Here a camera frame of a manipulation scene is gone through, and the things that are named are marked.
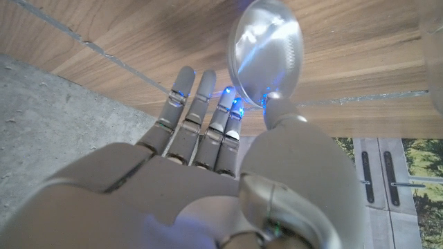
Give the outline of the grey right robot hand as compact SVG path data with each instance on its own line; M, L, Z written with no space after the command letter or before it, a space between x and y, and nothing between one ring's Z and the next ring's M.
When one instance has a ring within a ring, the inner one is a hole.
M361 248L361 184L349 157L291 102L296 82L233 76L266 131L239 176L230 133L220 169L114 143L44 181L1 230L2 248Z

